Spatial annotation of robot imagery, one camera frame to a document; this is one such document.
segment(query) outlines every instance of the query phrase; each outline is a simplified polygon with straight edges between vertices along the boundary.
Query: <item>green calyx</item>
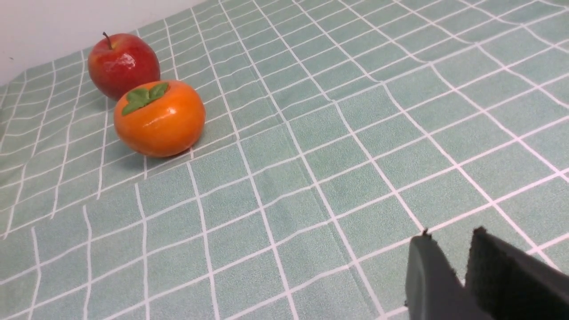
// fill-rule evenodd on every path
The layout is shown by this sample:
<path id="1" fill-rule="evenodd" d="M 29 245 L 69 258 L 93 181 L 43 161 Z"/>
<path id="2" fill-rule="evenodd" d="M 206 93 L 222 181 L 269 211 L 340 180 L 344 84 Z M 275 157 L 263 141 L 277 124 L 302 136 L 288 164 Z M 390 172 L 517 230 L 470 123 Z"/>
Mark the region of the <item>green calyx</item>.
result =
<path id="1" fill-rule="evenodd" d="M 168 90 L 168 83 L 162 82 L 150 90 L 146 88 L 133 89 L 126 94 L 126 101 L 128 104 L 123 108 L 122 115 L 126 116 L 129 113 L 135 112 L 136 110 L 143 108 L 150 104 L 151 102 L 160 99 L 164 96 Z"/>

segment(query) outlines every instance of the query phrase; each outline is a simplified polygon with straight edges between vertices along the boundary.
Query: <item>apple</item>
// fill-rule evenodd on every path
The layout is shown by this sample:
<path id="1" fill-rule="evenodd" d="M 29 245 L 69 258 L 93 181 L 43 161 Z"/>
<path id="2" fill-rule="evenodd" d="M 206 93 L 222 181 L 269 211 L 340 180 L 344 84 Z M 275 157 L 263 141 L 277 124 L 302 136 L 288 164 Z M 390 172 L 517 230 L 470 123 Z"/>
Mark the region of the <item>apple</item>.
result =
<path id="1" fill-rule="evenodd" d="M 139 85 L 160 80 L 158 57 L 144 40 L 132 34 L 103 36 L 87 64 L 93 84 L 105 96 L 118 101 Z"/>

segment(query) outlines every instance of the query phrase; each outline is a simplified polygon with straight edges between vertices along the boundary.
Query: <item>green checkered tablecloth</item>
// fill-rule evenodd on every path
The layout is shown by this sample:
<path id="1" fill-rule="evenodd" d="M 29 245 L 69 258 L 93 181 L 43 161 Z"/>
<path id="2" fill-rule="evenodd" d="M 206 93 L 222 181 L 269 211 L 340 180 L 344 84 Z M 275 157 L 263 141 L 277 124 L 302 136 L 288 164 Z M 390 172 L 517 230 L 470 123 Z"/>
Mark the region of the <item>green checkered tablecloth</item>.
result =
<path id="1" fill-rule="evenodd" d="M 207 0 L 134 31 L 207 110 L 133 153 L 89 49 L 0 87 L 0 319 L 406 319 L 410 237 L 569 272 L 566 0 Z"/>

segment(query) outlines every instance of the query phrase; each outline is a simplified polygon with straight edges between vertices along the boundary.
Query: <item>persimmon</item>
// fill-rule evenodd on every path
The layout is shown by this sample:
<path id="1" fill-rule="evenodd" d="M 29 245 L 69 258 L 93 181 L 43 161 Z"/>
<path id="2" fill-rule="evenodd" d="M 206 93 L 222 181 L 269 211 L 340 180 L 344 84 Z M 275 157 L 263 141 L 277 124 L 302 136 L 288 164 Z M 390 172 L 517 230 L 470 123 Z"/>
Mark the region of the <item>persimmon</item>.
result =
<path id="1" fill-rule="evenodd" d="M 154 158 L 188 150 L 200 138 L 205 108 L 197 92 L 178 80 L 154 81 L 125 93 L 114 109 L 114 128 L 131 149 Z"/>

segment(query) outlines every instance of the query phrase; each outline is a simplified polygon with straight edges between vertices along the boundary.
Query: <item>white wall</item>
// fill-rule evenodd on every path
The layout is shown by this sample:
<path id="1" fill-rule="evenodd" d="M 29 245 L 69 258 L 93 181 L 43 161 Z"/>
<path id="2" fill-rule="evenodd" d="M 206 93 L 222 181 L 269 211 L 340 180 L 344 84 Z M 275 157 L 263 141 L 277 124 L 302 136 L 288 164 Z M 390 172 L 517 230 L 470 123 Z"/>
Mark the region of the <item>white wall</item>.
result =
<path id="1" fill-rule="evenodd" d="M 2 0 L 0 85 L 22 71 L 130 32 L 204 0 Z"/>

